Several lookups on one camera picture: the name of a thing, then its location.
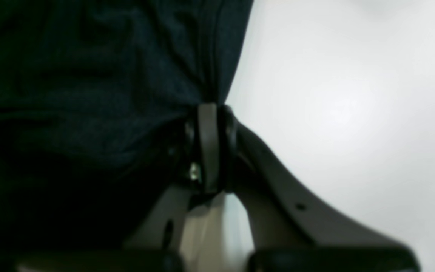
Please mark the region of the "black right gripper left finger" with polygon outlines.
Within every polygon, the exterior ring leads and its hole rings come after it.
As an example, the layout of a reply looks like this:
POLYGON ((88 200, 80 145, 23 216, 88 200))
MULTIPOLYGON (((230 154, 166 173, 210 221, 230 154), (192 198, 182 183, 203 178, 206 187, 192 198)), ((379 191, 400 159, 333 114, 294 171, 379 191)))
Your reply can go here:
POLYGON ((40 253, 21 258, 17 272, 184 272, 180 254, 191 203, 220 189, 219 114, 215 103, 200 104, 186 119, 184 151, 164 189, 133 234, 117 251, 40 253))

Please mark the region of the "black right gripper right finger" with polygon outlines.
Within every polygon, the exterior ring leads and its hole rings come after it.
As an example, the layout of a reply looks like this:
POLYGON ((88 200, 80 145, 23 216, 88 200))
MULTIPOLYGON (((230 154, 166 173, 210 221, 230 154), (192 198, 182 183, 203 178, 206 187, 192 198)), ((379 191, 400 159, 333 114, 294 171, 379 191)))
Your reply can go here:
POLYGON ((334 209, 297 180, 259 136, 219 107, 220 186, 244 205, 248 272, 419 272, 404 244, 334 209))

